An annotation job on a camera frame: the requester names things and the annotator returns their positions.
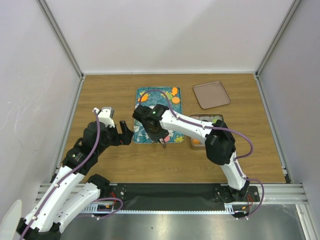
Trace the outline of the orange fish cookie right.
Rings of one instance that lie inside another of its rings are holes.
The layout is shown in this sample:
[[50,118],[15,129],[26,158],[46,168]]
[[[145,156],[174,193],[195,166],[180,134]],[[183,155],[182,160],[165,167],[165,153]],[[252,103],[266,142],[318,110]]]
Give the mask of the orange fish cookie right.
[[171,90],[171,95],[175,97],[178,94],[178,92],[179,92],[178,88],[177,87],[173,87],[172,90]]

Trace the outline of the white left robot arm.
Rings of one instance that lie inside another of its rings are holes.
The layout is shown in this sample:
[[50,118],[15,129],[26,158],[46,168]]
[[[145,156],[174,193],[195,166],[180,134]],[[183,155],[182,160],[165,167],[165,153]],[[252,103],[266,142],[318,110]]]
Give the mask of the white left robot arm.
[[50,187],[34,209],[19,220],[17,233],[22,240],[58,240],[70,222],[94,202],[110,202],[108,215],[122,209],[121,198],[113,194],[110,181],[99,174],[89,177],[84,187],[71,199],[71,192],[98,162],[110,146],[129,145],[133,138],[125,121],[120,121],[121,133],[114,123],[112,107],[94,108],[96,120],[90,122],[83,136],[71,148]]

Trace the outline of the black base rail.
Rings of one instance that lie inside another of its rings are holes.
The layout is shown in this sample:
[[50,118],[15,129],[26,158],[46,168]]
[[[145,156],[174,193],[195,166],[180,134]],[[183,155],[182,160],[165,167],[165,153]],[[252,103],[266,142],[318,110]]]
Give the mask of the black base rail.
[[123,211],[203,212],[223,211],[225,204],[240,207],[259,203],[256,186],[237,193],[219,183],[118,183],[110,185],[109,195],[123,202]]

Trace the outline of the orange fish cookie left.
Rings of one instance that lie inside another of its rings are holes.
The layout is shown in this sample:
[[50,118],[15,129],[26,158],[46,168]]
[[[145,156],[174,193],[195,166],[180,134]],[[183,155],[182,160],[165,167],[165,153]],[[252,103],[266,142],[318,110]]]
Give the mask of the orange fish cookie left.
[[148,100],[149,96],[148,95],[144,95],[142,97],[139,97],[137,99],[138,102],[146,102]]

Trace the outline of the tan swirl cookie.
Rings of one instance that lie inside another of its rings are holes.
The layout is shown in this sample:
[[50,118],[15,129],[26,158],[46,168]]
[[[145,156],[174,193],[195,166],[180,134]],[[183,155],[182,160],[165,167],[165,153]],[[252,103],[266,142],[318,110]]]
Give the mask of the tan swirl cookie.
[[196,138],[193,138],[193,139],[191,140],[191,142],[192,142],[193,145],[202,145],[202,143],[201,143],[198,139],[196,139]]

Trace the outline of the teal floral tray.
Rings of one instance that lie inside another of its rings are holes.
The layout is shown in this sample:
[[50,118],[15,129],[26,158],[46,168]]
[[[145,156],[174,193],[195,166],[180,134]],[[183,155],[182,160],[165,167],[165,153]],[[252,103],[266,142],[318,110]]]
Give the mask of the teal floral tray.
[[[153,108],[156,104],[161,104],[164,106],[169,106],[168,102],[166,100],[167,94],[171,94],[172,88],[176,87],[178,88],[178,94],[175,97],[180,98],[180,103],[179,104],[174,104],[172,103],[172,100],[169,100],[170,105],[172,109],[177,112],[178,114],[182,113],[182,97],[181,97],[181,90],[177,86],[154,86],[154,87],[139,87],[136,91],[136,104],[135,107],[138,106],[138,98],[144,95],[148,95],[148,100],[145,102],[141,102],[143,106],[147,106],[150,108]],[[165,93],[166,97],[158,92],[158,91],[150,91],[150,90],[160,90]],[[137,121],[134,120],[134,125],[133,125],[133,141],[136,144],[151,144],[152,141],[149,138],[148,134],[146,133],[143,125]]]

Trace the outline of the orange fish cookie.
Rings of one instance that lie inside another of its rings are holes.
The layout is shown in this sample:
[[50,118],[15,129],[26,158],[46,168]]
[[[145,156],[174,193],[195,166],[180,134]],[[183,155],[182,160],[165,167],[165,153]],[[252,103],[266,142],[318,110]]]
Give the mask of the orange fish cookie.
[[178,94],[178,92],[179,92],[178,88],[177,87],[173,87],[172,90],[171,90],[171,95],[175,97]]
[[146,102],[148,100],[149,96],[148,95],[144,95],[142,97],[139,97],[137,99],[138,102]]

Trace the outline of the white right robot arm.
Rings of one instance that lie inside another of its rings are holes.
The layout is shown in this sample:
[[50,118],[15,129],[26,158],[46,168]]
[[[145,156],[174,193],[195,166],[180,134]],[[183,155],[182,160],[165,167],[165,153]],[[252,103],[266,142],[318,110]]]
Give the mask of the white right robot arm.
[[248,138],[231,130],[222,120],[215,123],[195,119],[177,113],[172,108],[156,104],[153,108],[139,104],[132,117],[140,122],[149,139],[157,142],[176,131],[205,146],[206,157],[212,163],[221,167],[226,179],[231,197],[242,201],[248,196],[250,180],[242,171],[236,153],[236,140],[233,134]]

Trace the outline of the brown tin lid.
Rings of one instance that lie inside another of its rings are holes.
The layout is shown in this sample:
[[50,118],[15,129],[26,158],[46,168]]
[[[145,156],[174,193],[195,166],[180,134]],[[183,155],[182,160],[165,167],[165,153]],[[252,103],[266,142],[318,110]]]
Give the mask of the brown tin lid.
[[220,107],[231,103],[220,81],[198,84],[193,86],[192,89],[202,109]]

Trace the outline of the tan dotted cookie top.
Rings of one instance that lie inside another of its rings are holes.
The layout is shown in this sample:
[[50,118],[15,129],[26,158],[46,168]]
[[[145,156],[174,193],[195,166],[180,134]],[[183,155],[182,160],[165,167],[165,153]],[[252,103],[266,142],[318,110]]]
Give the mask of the tan dotted cookie top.
[[173,97],[173,98],[171,99],[171,101],[172,101],[173,104],[179,104],[181,100],[180,100],[179,97],[176,97],[176,96],[175,96],[175,97]]

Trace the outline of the brown cookie tin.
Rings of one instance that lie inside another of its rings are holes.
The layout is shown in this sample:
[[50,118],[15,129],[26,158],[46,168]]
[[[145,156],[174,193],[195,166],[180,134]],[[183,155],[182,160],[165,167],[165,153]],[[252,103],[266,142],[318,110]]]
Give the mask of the brown cookie tin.
[[[190,115],[191,118],[193,119],[196,119],[196,120],[200,120],[200,121],[203,121],[203,122],[210,122],[210,123],[213,123],[212,121],[214,119],[217,119],[217,120],[221,120],[223,121],[224,118],[223,118],[223,115],[222,114],[192,114]],[[191,138],[189,137],[190,139],[190,148],[192,150],[205,150],[205,145],[202,144],[202,145],[193,145],[192,144],[192,139],[194,138]]]

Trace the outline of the green sandwich cookie top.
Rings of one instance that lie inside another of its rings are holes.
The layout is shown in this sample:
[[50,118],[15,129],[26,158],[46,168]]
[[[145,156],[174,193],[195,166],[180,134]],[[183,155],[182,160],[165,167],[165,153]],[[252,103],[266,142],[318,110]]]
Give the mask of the green sandwich cookie top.
[[172,96],[170,93],[167,94],[167,97],[168,97],[168,99],[169,99],[170,101],[171,101],[172,98],[173,98],[173,96]]

